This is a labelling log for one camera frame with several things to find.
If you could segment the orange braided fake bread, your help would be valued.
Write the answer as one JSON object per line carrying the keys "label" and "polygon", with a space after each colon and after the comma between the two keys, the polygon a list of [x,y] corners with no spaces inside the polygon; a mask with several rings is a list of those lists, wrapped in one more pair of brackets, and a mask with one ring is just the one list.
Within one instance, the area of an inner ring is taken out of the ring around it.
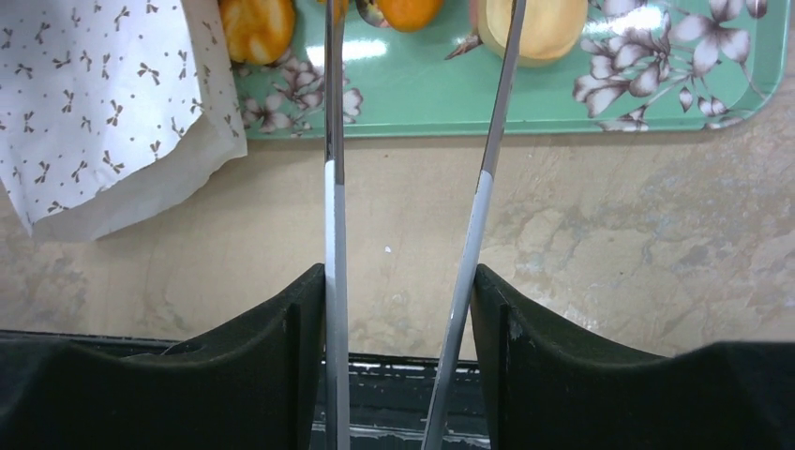
{"label": "orange braided fake bread", "polygon": [[293,1],[222,0],[219,12],[235,63],[268,65],[290,47],[296,22]]}

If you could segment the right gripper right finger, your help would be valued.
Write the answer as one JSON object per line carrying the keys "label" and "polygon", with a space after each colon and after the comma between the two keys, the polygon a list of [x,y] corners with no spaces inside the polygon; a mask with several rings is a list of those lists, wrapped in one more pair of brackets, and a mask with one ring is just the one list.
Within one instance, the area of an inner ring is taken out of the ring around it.
{"label": "right gripper right finger", "polygon": [[495,449],[790,449],[794,346],[720,341],[674,357],[566,320],[485,265],[472,328]]}

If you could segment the white patterned paper bag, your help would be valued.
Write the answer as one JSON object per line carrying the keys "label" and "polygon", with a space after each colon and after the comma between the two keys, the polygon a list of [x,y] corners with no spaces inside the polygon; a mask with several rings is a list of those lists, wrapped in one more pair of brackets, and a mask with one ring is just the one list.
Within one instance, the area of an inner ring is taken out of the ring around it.
{"label": "white patterned paper bag", "polygon": [[28,234],[85,242],[247,153],[214,1],[5,1],[1,179]]}

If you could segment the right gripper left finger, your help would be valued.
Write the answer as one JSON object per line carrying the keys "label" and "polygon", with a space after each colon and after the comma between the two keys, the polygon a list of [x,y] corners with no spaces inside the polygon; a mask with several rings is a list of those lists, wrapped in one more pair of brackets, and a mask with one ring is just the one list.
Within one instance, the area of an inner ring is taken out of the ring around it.
{"label": "right gripper left finger", "polygon": [[324,272],[162,353],[62,338],[1,343],[5,449],[306,449],[324,343]]}

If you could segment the metal tongs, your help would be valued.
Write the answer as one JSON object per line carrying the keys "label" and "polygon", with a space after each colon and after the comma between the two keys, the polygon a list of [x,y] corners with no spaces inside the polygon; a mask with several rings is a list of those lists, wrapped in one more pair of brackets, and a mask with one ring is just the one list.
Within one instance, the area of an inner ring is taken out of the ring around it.
{"label": "metal tongs", "polygon": [[[498,165],[501,141],[518,65],[519,40],[525,2],[513,3],[502,70],[489,124],[481,170],[422,441],[425,449],[439,449],[445,435],[446,412],[452,392],[464,333],[473,279],[483,242],[488,208]],[[351,446],[349,332],[345,220],[345,170],[343,130],[343,42],[346,4],[325,4],[324,35],[324,221],[326,319],[326,425],[327,446]]]}

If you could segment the long orange fake baguette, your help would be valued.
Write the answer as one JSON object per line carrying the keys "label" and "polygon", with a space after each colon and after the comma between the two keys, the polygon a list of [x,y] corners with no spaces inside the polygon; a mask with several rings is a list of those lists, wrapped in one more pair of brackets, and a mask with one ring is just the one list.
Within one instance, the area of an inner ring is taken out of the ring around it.
{"label": "long orange fake baguette", "polygon": [[392,28],[412,33],[434,21],[443,8],[443,0],[376,0],[375,5]]}

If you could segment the pale yellow fake bun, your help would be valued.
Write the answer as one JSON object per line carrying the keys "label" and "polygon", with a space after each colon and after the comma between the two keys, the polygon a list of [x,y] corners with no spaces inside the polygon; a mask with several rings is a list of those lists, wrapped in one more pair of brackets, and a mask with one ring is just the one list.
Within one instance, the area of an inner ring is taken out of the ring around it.
{"label": "pale yellow fake bun", "polygon": [[[511,22],[511,1],[471,1],[470,14],[486,47],[503,56]],[[586,0],[528,1],[517,64],[540,68],[565,57],[578,43],[588,18]]]}

